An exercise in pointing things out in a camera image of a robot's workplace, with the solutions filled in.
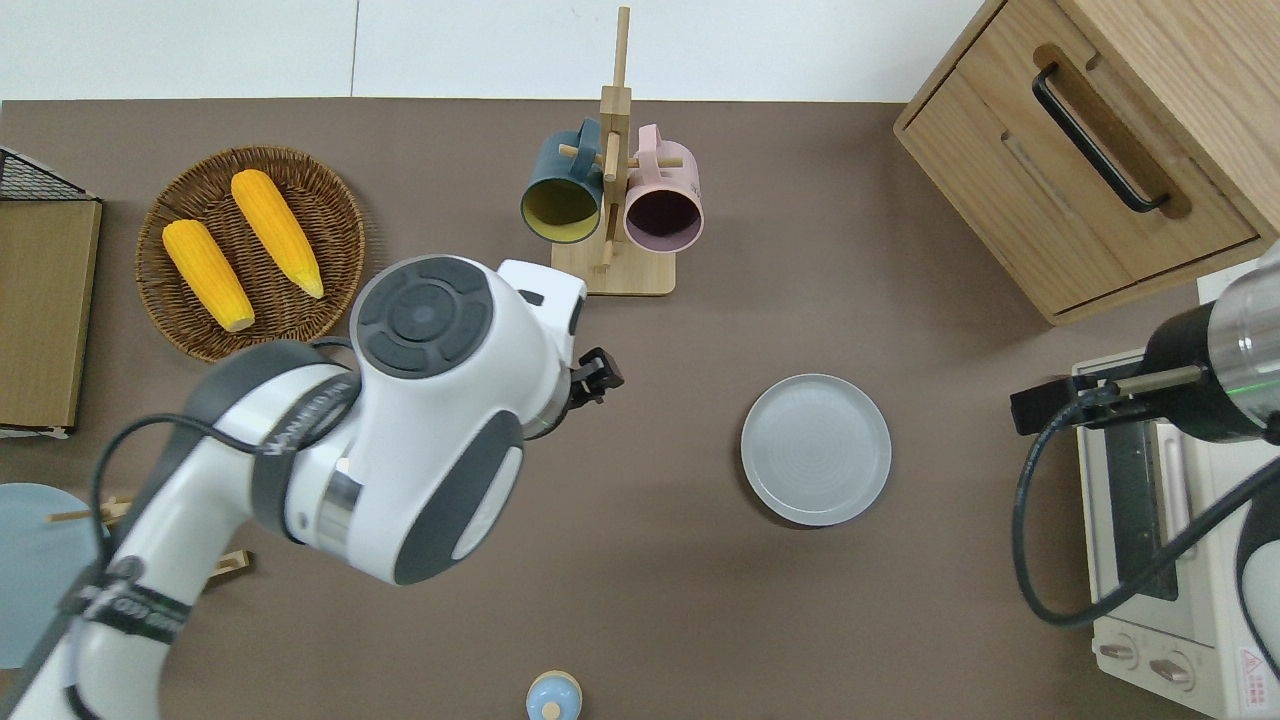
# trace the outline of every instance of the toaster oven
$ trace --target toaster oven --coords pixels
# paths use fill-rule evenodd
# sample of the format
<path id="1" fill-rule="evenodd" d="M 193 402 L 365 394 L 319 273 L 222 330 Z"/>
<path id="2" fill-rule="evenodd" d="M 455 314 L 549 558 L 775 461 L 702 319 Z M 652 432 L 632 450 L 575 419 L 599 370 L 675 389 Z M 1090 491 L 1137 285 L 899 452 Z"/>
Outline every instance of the toaster oven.
<path id="1" fill-rule="evenodd" d="M 1073 373 L 1130 374 L 1133 351 Z M 1280 454 L 1208 443 L 1166 421 L 1076 429 L 1092 598 L 1132 578 L 1197 514 Z M 1098 667 L 1212 717 L 1280 716 L 1280 683 L 1240 611 L 1235 547 L 1248 506 L 1093 624 Z"/>

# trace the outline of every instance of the mug handle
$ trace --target mug handle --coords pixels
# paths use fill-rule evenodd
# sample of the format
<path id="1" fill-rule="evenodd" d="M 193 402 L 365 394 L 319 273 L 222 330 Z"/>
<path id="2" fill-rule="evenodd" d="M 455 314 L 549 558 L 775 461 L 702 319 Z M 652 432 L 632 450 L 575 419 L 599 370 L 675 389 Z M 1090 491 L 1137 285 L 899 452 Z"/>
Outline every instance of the mug handle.
<path id="1" fill-rule="evenodd" d="M 582 120 L 582 127 L 577 129 L 577 155 L 568 168 L 568 173 L 575 178 L 585 179 L 595 164 L 595 156 L 600 152 L 600 123 L 591 118 Z"/>
<path id="2" fill-rule="evenodd" d="M 649 124 L 640 128 L 640 146 L 636 149 L 636 163 L 640 165 L 640 182 L 653 184 L 662 179 L 658 170 L 658 147 L 662 146 L 662 136 L 658 135 L 658 126 Z"/>

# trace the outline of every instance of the round woven tray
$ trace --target round woven tray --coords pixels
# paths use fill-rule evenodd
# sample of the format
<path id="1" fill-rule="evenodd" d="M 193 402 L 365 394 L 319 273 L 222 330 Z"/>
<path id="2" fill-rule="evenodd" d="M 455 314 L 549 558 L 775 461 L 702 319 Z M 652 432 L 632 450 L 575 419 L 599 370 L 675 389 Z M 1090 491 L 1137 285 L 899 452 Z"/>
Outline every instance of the round woven tray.
<path id="1" fill-rule="evenodd" d="M 320 265 L 316 300 L 275 266 L 232 199 L 232 176 L 256 168 L 280 188 Z M 164 250 L 173 220 L 202 222 L 239 278 L 255 320 L 229 333 L 205 310 Z M 160 193 L 138 234 L 137 283 L 151 320 L 183 352 L 212 363 L 269 340 L 312 341 L 351 305 L 365 266 L 365 223 L 351 191 L 333 170 L 288 147 L 225 150 L 200 161 Z"/>

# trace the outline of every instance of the blue mug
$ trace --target blue mug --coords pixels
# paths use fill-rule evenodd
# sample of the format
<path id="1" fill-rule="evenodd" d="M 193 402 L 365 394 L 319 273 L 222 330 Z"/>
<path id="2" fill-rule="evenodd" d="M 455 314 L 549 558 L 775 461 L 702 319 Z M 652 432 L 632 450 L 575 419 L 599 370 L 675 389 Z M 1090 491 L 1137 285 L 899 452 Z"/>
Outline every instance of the blue mug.
<path id="1" fill-rule="evenodd" d="M 577 147 L 577 156 L 562 155 L 561 145 Z M 520 199 L 520 217 L 543 240 L 581 242 L 600 224 L 604 173 L 595 163 L 600 152 L 600 123 L 582 120 L 575 131 L 557 132 L 543 141 L 534 173 Z"/>

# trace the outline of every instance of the pink mug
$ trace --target pink mug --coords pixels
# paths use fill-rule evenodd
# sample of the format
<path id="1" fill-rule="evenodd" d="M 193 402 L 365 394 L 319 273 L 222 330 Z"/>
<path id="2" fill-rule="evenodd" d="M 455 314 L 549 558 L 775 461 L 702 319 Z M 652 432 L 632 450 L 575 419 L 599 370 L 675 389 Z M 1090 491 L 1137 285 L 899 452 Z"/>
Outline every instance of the pink mug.
<path id="1" fill-rule="evenodd" d="M 659 159 L 678 158 L 678 168 L 659 168 Z M 622 209 L 631 242 L 650 252 L 680 252 L 703 234 L 703 193 L 698 161 L 687 147 L 662 140 L 658 126 L 640 128 L 639 168 L 627 178 Z"/>

